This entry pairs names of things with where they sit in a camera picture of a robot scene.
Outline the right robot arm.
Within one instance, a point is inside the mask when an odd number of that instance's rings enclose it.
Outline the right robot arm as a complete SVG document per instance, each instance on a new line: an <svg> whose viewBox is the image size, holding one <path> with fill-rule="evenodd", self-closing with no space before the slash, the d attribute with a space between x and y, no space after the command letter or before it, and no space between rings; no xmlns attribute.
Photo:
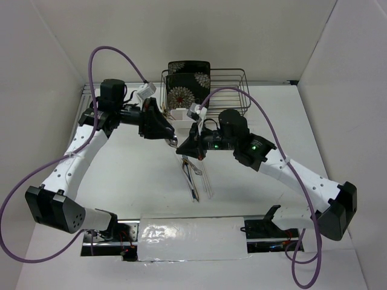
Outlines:
<svg viewBox="0 0 387 290"><path fill-rule="evenodd" d="M265 215L264 230L271 237L290 228L314 228L330 240L340 241L357 211L357 189L350 182L326 179L287 156L269 140L250 132L238 111L220 113L215 130L205 127L205 114L189 109L193 120L188 138L176 151L202 161L209 150L231 150L235 159L256 172L270 176L305 197L305 210L289 213L280 205Z"/></svg>

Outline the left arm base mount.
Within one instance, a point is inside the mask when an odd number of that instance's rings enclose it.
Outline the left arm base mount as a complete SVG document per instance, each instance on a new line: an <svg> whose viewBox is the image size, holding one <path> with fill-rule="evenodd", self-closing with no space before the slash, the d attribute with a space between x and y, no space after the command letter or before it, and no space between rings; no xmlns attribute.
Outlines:
<svg viewBox="0 0 387 290"><path fill-rule="evenodd" d="M107 236L106 232L86 231L80 250L81 257L118 257L125 262L138 261L137 247L140 220L121 219Z"/></svg>

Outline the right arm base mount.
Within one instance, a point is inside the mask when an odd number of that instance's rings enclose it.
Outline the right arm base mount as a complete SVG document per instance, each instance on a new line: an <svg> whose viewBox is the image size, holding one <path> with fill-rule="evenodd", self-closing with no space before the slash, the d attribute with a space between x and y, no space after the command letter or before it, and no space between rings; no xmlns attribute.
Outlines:
<svg viewBox="0 0 387 290"><path fill-rule="evenodd" d="M290 250L294 250L299 240L299 231L295 228L281 230L272 222L274 214L280 207L280 205L272 206L263 217L244 219L240 231L246 236L248 253L283 252L288 245Z"/></svg>

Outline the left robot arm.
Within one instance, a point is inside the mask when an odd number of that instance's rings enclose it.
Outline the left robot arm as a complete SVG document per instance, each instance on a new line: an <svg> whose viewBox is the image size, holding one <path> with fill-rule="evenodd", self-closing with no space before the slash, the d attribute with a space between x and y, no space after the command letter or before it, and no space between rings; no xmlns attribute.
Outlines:
<svg viewBox="0 0 387 290"><path fill-rule="evenodd" d="M86 109L64 159L39 187L30 186L25 199L36 223L70 234L94 230L106 241L119 235L116 214L85 208L75 199L79 186L98 151L120 124L138 127L138 134L148 140L165 140L178 144L174 128L160 112L153 83L144 83L135 95L140 105L125 100L124 81L106 79L100 85L97 106Z"/></svg>

